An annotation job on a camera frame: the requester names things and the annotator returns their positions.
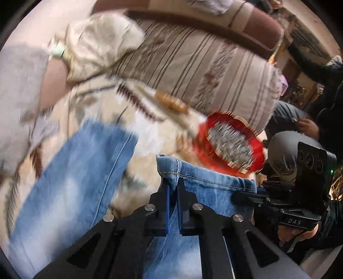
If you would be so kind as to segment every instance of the camera lens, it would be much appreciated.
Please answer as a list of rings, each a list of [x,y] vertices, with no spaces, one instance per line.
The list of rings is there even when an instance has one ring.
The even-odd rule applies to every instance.
[[[302,161],[304,159],[304,153],[302,151],[300,151],[298,153],[298,158],[299,158],[300,161]]]
[[[312,166],[313,166],[313,156],[311,154],[307,154],[307,156],[306,156],[306,165],[309,168],[312,168]]]
[[[317,165],[317,171],[319,173],[321,173],[323,171],[323,163],[322,163],[322,161],[318,160],[316,165]]]

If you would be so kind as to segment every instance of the dark jacket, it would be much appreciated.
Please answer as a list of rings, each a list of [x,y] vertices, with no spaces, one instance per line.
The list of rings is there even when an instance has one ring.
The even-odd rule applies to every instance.
[[[288,50],[309,78],[325,86],[323,95],[312,104],[309,114],[319,127],[319,142],[326,150],[334,153],[340,163],[343,159],[343,65],[316,64],[293,44]],[[343,201],[331,201],[316,236],[301,242],[300,246],[316,249],[336,247],[343,244],[342,236]]]
[[[325,86],[321,95],[310,107],[309,114],[319,127],[320,144],[337,157],[343,159],[342,138],[339,135],[343,128],[343,65],[319,65],[307,57],[292,44],[289,53],[302,71],[312,80]]]

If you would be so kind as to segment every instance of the yellow stitching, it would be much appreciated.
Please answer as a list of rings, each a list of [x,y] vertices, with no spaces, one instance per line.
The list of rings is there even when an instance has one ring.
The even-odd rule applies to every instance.
[[[182,176],[182,177],[194,178],[194,179],[197,179],[197,180],[200,180],[200,181],[204,181],[204,182],[208,182],[208,183],[211,183],[211,184],[214,184],[214,185],[220,185],[220,186],[234,188],[234,189],[245,189],[244,187],[233,187],[233,186],[228,186],[228,185],[224,185],[224,184],[220,184],[220,183],[214,183],[214,182],[211,182],[211,181],[208,181],[208,180],[200,179],[200,178],[189,176],[189,175],[182,175],[179,172],[175,172],[175,171],[162,171],[161,173],[162,174],[177,174],[177,175]]]

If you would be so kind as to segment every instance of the hand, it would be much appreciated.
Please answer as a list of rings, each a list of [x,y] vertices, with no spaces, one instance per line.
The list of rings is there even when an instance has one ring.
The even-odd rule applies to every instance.
[[[319,227],[319,225],[317,224],[317,226],[313,230],[303,233],[300,236],[299,241],[304,241],[306,239],[310,239],[310,238],[314,237],[318,231],[318,227]],[[301,233],[302,231],[303,230],[298,229],[298,228],[292,228],[292,227],[279,225],[279,230],[277,231],[277,236],[279,237],[279,239],[281,241],[290,241],[293,238],[293,236],[296,236],[297,234]]]
[[[299,132],[319,140],[319,127],[312,120],[301,118],[296,122],[296,125]]]

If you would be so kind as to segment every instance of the white cloth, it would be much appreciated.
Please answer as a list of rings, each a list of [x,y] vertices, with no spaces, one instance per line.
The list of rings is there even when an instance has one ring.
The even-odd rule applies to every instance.
[[[135,21],[120,13],[95,14],[56,33],[53,43],[63,44],[63,59],[70,66],[68,82],[87,80],[112,66],[126,52],[135,51],[144,33]]]
[[[187,3],[194,8],[218,15],[226,13],[233,0],[187,0]]]

